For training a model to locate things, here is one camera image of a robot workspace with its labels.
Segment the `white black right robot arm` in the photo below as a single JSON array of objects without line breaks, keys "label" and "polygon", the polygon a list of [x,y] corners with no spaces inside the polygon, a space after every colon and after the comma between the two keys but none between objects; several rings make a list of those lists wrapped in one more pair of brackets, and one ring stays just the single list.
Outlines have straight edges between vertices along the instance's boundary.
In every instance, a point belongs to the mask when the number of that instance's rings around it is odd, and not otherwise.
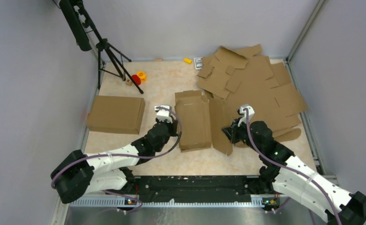
[{"label": "white black right robot arm", "polygon": [[259,187],[265,193],[276,191],[311,210],[329,225],[363,225],[366,222],[366,196],[351,193],[308,167],[292,150],[273,138],[265,122],[246,125],[235,119],[222,132],[231,143],[252,147],[259,154]]}]

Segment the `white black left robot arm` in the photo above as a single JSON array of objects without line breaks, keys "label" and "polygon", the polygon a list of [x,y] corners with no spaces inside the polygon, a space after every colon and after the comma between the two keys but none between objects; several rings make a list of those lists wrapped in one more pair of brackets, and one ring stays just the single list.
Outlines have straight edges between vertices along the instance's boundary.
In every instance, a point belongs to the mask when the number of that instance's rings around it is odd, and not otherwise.
[{"label": "white black left robot arm", "polygon": [[85,194],[103,190],[133,191],[135,182],[129,166],[143,164],[163,156],[161,150],[170,137],[180,138],[181,124],[177,121],[156,120],[143,137],[110,151],[84,154],[72,151],[51,173],[51,187],[62,203],[71,203]]}]

